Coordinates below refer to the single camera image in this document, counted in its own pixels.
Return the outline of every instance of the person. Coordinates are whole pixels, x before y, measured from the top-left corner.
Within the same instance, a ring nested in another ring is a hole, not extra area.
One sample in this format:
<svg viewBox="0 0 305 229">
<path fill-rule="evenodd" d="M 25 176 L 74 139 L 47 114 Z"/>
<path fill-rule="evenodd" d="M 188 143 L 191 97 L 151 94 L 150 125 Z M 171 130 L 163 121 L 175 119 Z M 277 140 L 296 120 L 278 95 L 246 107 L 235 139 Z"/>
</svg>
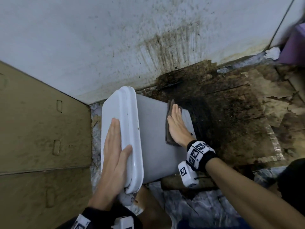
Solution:
<svg viewBox="0 0 305 229">
<path fill-rule="evenodd" d="M 174 141 L 189 150 L 197 141 L 185 127 L 177 104 L 173 106 L 171 116 L 168 116 L 167 120 Z M 101 178 L 87 208 L 81 214 L 89 222 L 86 225 L 88 229 L 110 228 L 116 218 L 124 216 L 133 217 L 135 229 L 143 228 L 142 222 L 131 211 L 120 204 L 114 204 L 116 196 L 124 188 L 126 163 L 131 152 L 131 145 L 121 149 L 120 122 L 112 119 L 105 140 Z M 305 228 L 305 217 L 298 210 L 226 165 L 212 149 L 203 155 L 197 169 L 208 172 L 251 228 Z M 79 221 L 73 218 L 58 228 L 85 228 L 76 227 L 77 222 Z"/>
</svg>

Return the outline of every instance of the white bin lid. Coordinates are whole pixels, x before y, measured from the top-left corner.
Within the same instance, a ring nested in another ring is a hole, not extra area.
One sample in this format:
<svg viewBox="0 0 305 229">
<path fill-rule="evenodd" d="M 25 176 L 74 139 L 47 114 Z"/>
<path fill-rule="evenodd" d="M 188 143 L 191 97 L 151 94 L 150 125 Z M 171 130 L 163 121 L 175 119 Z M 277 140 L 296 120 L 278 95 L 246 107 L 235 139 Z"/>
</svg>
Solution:
<svg viewBox="0 0 305 229">
<path fill-rule="evenodd" d="M 143 183 L 144 169 L 142 147 L 139 129 L 137 97 L 132 87 L 121 87 L 116 90 L 102 107 L 102 141 L 101 141 L 101 170 L 104 162 L 104 144 L 111 119 L 120 120 L 122 149 L 132 145 L 132 154 L 127 161 L 127 181 L 125 192 L 137 192 Z"/>
</svg>

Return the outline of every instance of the white plastic bin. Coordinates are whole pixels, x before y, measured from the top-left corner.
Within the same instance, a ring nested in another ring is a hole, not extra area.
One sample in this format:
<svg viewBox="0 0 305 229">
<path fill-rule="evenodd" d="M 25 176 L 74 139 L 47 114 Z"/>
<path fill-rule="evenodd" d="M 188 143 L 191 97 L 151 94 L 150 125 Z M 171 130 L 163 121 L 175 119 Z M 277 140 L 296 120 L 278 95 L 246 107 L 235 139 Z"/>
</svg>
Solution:
<svg viewBox="0 0 305 229">
<path fill-rule="evenodd" d="M 167 103 L 136 95 L 132 87 L 113 93 L 102 107 L 102 152 L 112 118 L 120 120 L 122 148 L 131 144 L 132 155 L 127 164 L 126 193 L 135 193 L 142 184 L 178 173 L 186 150 L 165 142 Z M 182 110 L 187 129 L 195 137 L 189 112 Z"/>
</svg>

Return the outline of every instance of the brown panel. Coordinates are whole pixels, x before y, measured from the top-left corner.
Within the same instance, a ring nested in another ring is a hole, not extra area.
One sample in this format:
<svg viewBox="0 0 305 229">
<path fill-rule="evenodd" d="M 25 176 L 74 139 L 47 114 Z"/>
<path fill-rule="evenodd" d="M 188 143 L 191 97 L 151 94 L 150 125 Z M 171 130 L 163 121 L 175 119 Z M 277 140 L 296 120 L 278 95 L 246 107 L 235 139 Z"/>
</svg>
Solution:
<svg viewBox="0 0 305 229">
<path fill-rule="evenodd" d="M 90 165 L 89 107 L 0 62 L 0 173 Z"/>
<path fill-rule="evenodd" d="M 0 176 L 3 228 L 56 228 L 78 216 L 91 197 L 89 168 Z"/>
</svg>

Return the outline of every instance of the forearm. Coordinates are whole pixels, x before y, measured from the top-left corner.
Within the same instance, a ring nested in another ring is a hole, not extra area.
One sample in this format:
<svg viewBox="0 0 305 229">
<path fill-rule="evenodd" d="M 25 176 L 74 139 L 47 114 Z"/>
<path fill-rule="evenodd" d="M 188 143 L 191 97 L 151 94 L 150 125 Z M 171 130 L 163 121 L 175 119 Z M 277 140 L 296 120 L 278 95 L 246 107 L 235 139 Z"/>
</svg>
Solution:
<svg viewBox="0 0 305 229">
<path fill-rule="evenodd" d="M 250 215 L 261 215 L 266 222 L 276 228 L 303 228 L 305 217 L 291 205 L 238 173 L 219 158 L 212 158 L 205 166 L 208 174 L 213 178 L 224 195 L 237 212 L 249 221 Z"/>
</svg>

